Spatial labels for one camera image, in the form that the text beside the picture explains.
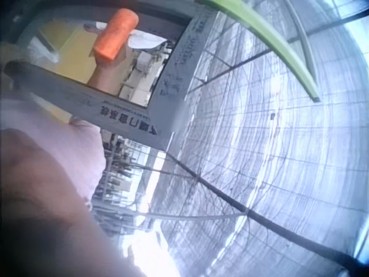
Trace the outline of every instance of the curved rod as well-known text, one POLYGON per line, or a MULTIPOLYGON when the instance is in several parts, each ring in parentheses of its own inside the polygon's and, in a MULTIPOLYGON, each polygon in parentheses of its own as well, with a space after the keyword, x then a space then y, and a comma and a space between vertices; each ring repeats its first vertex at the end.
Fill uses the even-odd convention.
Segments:
POLYGON ((146 212, 138 212, 133 211, 128 208, 120 207, 117 205, 111 205, 104 203, 100 200, 92 200, 92 205, 94 207, 99 207, 102 209, 107 209, 110 211, 121 212, 127 215, 139 216, 142 215, 146 218, 155 218, 162 220, 175 220, 175 221, 205 221, 205 220, 224 220, 224 219, 232 219, 238 218, 240 216, 247 216, 248 211, 240 212, 238 214, 229 214, 229 215, 208 215, 208 216, 186 216, 186 215, 165 215, 165 214, 156 214, 156 213, 146 213, 146 212))
POLYGON ((288 66, 313 102, 320 102, 317 85, 305 64, 288 42, 252 7, 242 2, 242 0, 196 0, 196 2, 220 10, 248 28, 288 66))
POLYGON ((290 2, 290 0, 284 0, 284 2, 287 6, 287 9, 289 10, 289 13, 291 14, 293 23, 295 23, 296 29, 298 30, 298 36, 300 37, 301 40, 302 51, 304 52, 305 56, 306 67, 316 83, 317 70, 315 67, 314 56, 312 55, 311 46, 307 39, 307 35, 302 25, 301 19, 297 14, 295 8, 293 7, 292 3, 290 2))

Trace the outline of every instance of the orange carrot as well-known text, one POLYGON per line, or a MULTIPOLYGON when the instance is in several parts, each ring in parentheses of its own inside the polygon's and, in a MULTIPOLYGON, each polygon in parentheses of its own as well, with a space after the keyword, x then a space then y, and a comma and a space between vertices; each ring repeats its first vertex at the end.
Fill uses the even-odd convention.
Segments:
POLYGON ((96 58, 113 61, 138 24, 138 15, 129 9, 119 9, 110 19, 106 29, 97 38, 93 51, 96 58))

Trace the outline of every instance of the gray metal frame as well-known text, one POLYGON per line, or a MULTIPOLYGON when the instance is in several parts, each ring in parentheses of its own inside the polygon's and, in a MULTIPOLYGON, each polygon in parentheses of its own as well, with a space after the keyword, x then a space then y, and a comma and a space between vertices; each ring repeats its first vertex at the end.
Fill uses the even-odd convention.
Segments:
MULTIPOLYGON (((150 1, 151 5, 170 3, 167 8, 180 10, 173 1, 150 1)), ((103 129, 127 139, 166 150, 172 136, 176 114, 186 97, 205 47, 217 11, 194 3, 184 5, 185 16, 191 16, 187 27, 141 14, 139 29, 169 39, 177 39, 176 47, 157 82, 148 108, 89 88, 74 80, 26 63, 13 62, 6 73, 18 81, 21 88, 32 92, 58 107, 103 129)), ((17 38, 17 44, 27 46, 40 24, 52 18, 83 21, 108 21, 116 8, 96 6, 61 6, 38 13, 17 38)))

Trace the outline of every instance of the pink fabric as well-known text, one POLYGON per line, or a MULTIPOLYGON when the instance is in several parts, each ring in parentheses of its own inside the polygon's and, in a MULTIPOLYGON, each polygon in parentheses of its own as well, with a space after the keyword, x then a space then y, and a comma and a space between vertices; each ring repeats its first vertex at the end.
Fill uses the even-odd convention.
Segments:
POLYGON ((100 128, 78 118, 63 124, 27 95, 3 97, 1 129, 18 129, 33 138, 65 169, 77 193, 90 202, 106 166, 100 128))

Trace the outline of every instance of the green curved pole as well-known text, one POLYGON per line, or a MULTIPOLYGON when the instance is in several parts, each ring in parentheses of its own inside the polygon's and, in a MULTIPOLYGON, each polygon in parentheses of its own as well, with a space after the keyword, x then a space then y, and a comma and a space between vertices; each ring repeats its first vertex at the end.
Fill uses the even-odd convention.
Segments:
POLYGON ((288 66, 313 102, 320 102, 317 85, 305 64, 288 42, 249 5, 241 0, 197 0, 196 2, 220 10, 247 27, 288 66))

